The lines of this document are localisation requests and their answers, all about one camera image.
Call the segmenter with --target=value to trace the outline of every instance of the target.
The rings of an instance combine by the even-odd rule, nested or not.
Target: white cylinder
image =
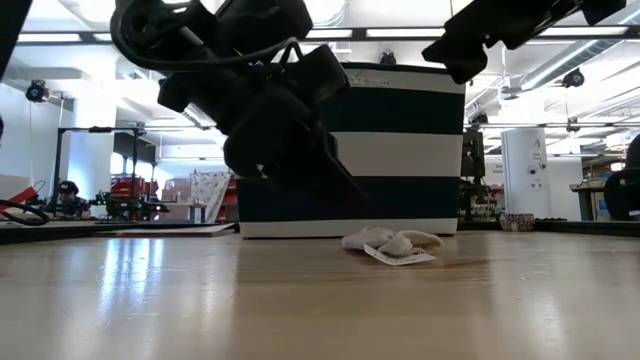
[[[502,161],[507,212],[551,217],[544,129],[503,132]]]

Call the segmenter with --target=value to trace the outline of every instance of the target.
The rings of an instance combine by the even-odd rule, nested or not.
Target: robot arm
[[[179,113],[194,104],[228,135],[225,162],[238,175],[366,203],[319,117],[349,82],[328,46],[302,54],[312,27],[303,0],[227,0],[216,14],[198,0],[129,0],[111,36],[128,60],[166,76],[158,103]],[[288,63],[292,51],[298,61]]]
[[[626,6],[626,0],[474,0],[444,25],[445,34],[422,52],[443,63],[464,84],[487,67],[484,47],[499,41],[515,50],[565,17],[582,11],[595,25]]]

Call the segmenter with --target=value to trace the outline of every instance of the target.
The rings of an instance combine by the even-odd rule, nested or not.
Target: white stripe
[[[323,220],[240,223],[240,233],[245,238],[342,237],[359,232],[367,226],[378,226],[395,231],[416,230],[431,234],[453,235],[458,228],[458,219]]]
[[[345,69],[351,86],[433,91],[449,94],[465,93],[465,85],[453,82],[451,76],[413,71],[383,71],[369,69]]]
[[[460,176],[462,135],[332,134],[353,176]]]

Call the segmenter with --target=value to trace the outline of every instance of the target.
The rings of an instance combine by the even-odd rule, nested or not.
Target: desk
[[[163,203],[170,213],[160,214],[162,220],[191,220],[194,224],[207,221],[207,205],[193,203]]]
[[[593,179],[569,186],[569,189],[577,193],[580,199],[582,221],[611,221],[606,207],[600,206],[600,203],[604,202],[606,182],[607,179]]]
[[[443,240],[437,260],[401,268],[348,253],[339,240],[0,247],[0,348],[5,359],[94,360],[622,360],[640,352],[639,241],[502,232]],[[92,341],[70,346],[85,329]],[[309,351],[318,339],[322,351]]]

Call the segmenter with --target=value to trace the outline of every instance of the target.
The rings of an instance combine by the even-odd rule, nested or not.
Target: striped box
[[[381,226],[454,234],[465,87],[443,71],[343,64],[352,88],[327,102],[339,158],[372,199],[366,209],[327,204],[267,180],[238,180],[245,238],[338,237]]]

